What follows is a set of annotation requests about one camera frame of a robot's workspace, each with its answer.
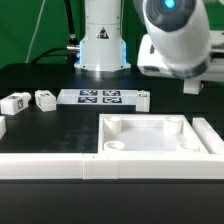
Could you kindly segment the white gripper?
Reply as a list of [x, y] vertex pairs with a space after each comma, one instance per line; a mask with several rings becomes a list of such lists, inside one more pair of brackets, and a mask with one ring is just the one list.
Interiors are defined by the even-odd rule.
[[[211, 32], [210, 35], [213, 47], [211, 64], [201, 75], [193, 77], [193, 80], [184, 81], [185, 94], [199, 94], [203, 88], [200, 80], [224, 82], [224, 32]], [[137, 66], [146, 76], [174, 78], [154, 48], [148, 34], [142, 38]]]

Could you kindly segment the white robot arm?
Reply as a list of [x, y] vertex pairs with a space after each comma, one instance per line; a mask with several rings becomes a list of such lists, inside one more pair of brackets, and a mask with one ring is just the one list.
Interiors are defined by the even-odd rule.
[[[137, 66], [146, 76], [179, 78], [197, 94], [203, 81], [224, 82], [224, 33], [209, 28], [208, 0], [133, 0], [146, 27]], [[84, 0], [85, 36], [78, 70], [110, 77], [130, 67], [121, 38], [121, 0]]]

